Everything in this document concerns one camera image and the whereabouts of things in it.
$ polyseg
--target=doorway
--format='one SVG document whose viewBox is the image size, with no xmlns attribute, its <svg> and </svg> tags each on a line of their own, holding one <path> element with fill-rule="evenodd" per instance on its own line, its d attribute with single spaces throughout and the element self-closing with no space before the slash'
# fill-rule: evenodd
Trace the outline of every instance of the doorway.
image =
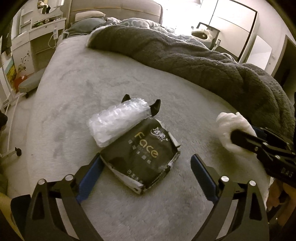
<svg viewBox="0 0 296 241">
<path fill-rule="evenodd" d="M 294 93 L 296 92 L 296 45 L 286 36 L 282 60 L 275 70 L 274 79 L 279 82 L 288 98 L 294 103 Z"/>
</svg>

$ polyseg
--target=tiled floor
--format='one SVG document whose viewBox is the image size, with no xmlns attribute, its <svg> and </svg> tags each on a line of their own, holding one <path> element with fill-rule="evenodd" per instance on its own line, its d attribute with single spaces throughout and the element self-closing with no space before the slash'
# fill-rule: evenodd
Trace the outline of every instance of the tiled floor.
<svg viewBox="0 0 296 241">
<path fill-rule="evenodd" d="M 20 97 L 13 118 L 9 148 L 17 147 L 22 149 L 22 155 L 18 157 L 16 154 L 13 154 L 11 157 L 0 159 L 0 173 L 4 174 L 8 179 L 7 195 L 11 198 L 30 194 L 25 152 L 27 126 L 34 97 L 35 91 L 33 93 L 30 92 L 30 96 L 27 99 L 24 96 Z M 0 136 L 0 153 L 7 151 L 8 132 L 14 108 L 15 106 L 10 107 L 7 112 L 7 127 Z"/>
</svg>

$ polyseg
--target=mattress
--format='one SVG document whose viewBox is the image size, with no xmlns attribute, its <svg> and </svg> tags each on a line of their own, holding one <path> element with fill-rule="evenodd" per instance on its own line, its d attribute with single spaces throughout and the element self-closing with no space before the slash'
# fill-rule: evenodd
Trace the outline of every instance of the mattress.
<svg viewBox="0 0 296 241">
<path fill-rule="evenodd" d="M 181 155 L 165 179 L 141 196 L 104 169 L 81 205 L 105 241 L 191 240 L 213 207 L 190 169 L 195 153 L 231 180 L 255 180 L 266 198 L 269 178 L 255 155 L 234 155 L 217 137 L 216 117 L 235 112 L 231 105 L 173 74 L 89 49 L 88 38 L 63 40 L 37 89 L 25 151 L 32 192 L 39 179 L 61 180 L 92 160 L 100 149 L 87 120 L 129 94 L 149 103 L 161 99 L 156 118 L 181 144 Z M 75 236 L 66 219 L 65 225 Z"/>
</svg>

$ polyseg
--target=white wardrobe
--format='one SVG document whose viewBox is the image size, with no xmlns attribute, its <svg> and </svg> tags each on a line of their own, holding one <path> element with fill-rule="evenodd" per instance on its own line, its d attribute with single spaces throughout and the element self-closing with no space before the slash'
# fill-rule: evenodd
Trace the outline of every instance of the white wardrobe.
<svg viewBox="0 0 296 241">
<path fill-rule="evenodd" d="M 220 30 L 216 51 L 245 62 L 259 28 L 258 12 L 233 0 L 204 0 L 201 14 L 200 22 Z"/>
</svg>

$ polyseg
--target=bubble wrap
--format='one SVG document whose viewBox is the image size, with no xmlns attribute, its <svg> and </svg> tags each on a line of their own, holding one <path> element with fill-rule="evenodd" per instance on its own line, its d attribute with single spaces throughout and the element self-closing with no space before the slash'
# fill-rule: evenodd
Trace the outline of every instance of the bubble wrap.
<svg viewBox="0 0 296 241">
<path fill-rule="evenodd" d="M 148 103 L 135 98 L 94 114 L 88 126 L 97 145 L 106 147 L 149 116 L 151 111 Z"/>
</svg>

